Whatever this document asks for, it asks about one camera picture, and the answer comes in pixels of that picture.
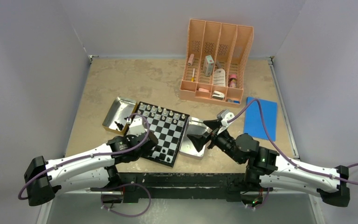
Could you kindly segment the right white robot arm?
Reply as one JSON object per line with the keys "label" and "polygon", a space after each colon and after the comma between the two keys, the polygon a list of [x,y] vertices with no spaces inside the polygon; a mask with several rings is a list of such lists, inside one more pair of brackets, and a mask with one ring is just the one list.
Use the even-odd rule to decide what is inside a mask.
{"label": "right white robot arm", "polygon": [[346,166],[323,168],[284,158],[283,154],[260,146],[247,133],[237,138],[227,130],[219,133],[220,120],[203,121],[211,132],[204,133],[202,143],[218,147],[238,164],[246,164],[243,184],[249,190],[286,188],[318,196],[328,205],[347,207],[350,189],[346,185],[349,169]]}

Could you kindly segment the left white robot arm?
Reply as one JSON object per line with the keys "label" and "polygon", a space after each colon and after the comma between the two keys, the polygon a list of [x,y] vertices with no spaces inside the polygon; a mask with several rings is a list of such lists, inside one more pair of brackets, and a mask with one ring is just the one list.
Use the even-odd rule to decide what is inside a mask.
{"label": "left white robot arm", "polygon": [[25,174],[29,206],[47,203],[56,195],[78,189],[102,189],[114,191],[123,181],[116,166],[136,161],[158,144],[153,133],[140,136],[117,136],[92,150],[70,157],[45,160],[43,156],[32,159]]}

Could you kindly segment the black white chess board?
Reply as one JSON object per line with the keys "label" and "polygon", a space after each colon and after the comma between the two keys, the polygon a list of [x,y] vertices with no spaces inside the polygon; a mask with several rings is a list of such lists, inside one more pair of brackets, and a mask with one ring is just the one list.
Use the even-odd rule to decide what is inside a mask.
{"label": "black white chess board", "polygon": [[120,153],[113,156],[115,164],[129,163],[142,157],[139,152],[140,147],[145,143],[149,134],[154,134],[158,138],[158,145],[152,156],[145,158],[173,167],[189,115],[141,102],[137,104],[135,111],[126,118],[127,124],[130,125],[136,117],[141,117],[144,121],[146,129],[144,134],[140,136],[125,135],[126,131],[122,137],[114,137],[107,143],[112,152]]}

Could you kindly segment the metal tin with black pieces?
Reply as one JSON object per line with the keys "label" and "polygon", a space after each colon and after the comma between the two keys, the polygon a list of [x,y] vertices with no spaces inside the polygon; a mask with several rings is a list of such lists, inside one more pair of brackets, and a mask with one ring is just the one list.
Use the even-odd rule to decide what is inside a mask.
{"label": "metal tin with black pieces", "polygon": [[102,126],[107,131],[124,134],[129,126],[126,118],[135,111],[137,104],[137,101],[134,99],[121,96],[116,97],[102,123]]}

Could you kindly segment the empty metal tin lid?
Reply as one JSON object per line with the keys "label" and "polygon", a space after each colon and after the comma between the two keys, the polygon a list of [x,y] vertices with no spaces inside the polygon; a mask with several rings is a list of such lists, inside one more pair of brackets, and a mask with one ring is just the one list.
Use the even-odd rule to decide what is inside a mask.
{"label": "empty metal tin lid", "polygon": [[179,152],[185,156],[201,160],[204,156],[205,146],[200,152],[196,150],[193,143],[187,137],[188,134],[201,135],[204,132],[210,132],[210,128],[203,124],[203,120],[195,117],[190,117],[187,123],[186,131],[181,142]]}

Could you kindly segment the white stapler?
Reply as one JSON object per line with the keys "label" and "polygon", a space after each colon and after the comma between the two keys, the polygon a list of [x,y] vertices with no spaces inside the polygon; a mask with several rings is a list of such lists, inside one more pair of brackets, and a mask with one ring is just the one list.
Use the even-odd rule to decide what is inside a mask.
{"label": "white stapler", "polygon": [[212,95],[211,95],[212,99],[216,99],[216,100],[224,100],[225,99],[225,94],[223,92],[220,91],[213,91]]}

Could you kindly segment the pink eraser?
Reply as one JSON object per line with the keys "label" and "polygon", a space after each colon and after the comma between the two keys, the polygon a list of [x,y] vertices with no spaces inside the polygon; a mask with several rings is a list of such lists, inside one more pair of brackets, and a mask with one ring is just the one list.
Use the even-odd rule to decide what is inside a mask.
{"label": "pink eraser", "polygon": [[198,91],[200,91],[200,92],[208,92],[208,93],[210,92],[208,89],[205,89],[205,88],[199,88]]}

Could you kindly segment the blue notebook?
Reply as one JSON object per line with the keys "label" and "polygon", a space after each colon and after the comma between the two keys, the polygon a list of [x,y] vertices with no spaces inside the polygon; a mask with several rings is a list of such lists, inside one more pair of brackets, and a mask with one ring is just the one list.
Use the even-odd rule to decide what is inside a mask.
{"label": "blue notebook", "polygon": [[[277,125],[277,103],[264,99],[259,99],[263,113],[263,120],[268,134],[272,141],[276,140]],[[268,140],[262,124],[260,108],[258,103],[253,102],[245,111],[244,115],[244,133],[248,133],[252,137]]]}

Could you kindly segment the pink tape roll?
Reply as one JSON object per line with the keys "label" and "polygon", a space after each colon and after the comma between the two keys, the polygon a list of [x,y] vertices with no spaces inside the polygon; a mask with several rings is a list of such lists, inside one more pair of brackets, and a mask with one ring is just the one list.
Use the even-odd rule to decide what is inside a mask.
{"label": "pink tape roll", "polygon": [[230,73],[228,77],[228,87],[230,88],[237,88],[238,87],[238,80],[236,73]]}

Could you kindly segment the white striped bottle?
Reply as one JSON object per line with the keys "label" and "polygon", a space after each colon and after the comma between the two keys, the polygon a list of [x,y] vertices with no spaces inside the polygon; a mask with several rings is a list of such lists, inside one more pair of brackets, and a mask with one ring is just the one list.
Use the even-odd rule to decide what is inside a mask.
{"label": "white striped bottle", "polygon": [[226,72],[224,69],[216,69],[213,72],[212,84],[216,86],[226,86]]}

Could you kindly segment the yellow white pen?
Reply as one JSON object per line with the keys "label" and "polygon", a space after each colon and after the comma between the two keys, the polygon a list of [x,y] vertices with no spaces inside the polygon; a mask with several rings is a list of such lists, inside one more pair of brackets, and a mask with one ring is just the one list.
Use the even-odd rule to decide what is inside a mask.
{"label": "yellow white pen", "polygon": [[193,71],[192,71],[191,82],[194,82],[194,77],[195,77],[195,68],[193,68]]}

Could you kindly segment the white green small box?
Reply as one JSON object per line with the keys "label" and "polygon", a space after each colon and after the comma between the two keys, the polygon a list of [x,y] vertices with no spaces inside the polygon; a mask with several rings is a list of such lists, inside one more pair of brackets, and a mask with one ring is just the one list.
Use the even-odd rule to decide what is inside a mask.
{"label": "white green small box", "polygon": [[203,71],[206,77],[212,75],[214,69],[215,61],[211,55],[206,55],[204,58]]}

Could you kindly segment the pink small tube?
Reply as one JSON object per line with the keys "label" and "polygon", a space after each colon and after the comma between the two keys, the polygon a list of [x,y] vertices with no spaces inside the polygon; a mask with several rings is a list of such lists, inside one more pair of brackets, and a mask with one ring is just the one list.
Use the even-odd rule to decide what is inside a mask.
{"label": "pink small tube", "polygon": [[190,54],[190,56],[187,60],[187,65],[192,66],[193,62],[194,62],[194,54]]}

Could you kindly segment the peach plastic desk organizer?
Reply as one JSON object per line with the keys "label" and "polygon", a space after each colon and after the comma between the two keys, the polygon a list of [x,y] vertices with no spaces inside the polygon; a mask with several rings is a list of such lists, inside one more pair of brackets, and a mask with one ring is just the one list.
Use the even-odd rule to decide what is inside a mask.
{"label": "peach plastic desk organizer", "polygon": [[[252,26],[191,19],[188,26],[186,64],[179,97],[183,100],[239,107],[244,94],[245,67],[253,40],[254,28]],[[194,54],[192,66],[187,65],[190,54]],[[216,69],[225,70],[225,87],[212,84],[213,72],[209,77],[204,75],[203,64],[206,55],[211,55],[215,61],[213,72]],[[195,77],[194,82],[191,82],[193,68],[195,68]],[[237,74],[237,88],[228,87],[230,73]],[[200,92],[199,88],[208,89],[210,92]],[[213,91],[223,92],[225,99],[212,99]]]}

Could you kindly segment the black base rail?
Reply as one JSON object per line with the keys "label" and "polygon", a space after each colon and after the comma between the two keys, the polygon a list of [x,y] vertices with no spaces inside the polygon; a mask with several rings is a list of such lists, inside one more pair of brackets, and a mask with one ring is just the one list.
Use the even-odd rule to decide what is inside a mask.
{"label": "black base rail", "polygon": [[101,188],[91,191],[122,191],[125,203],[152,199],[224,199],[251,202],[245,192],[259,189],[245,182],[244,173],[119,173]]}

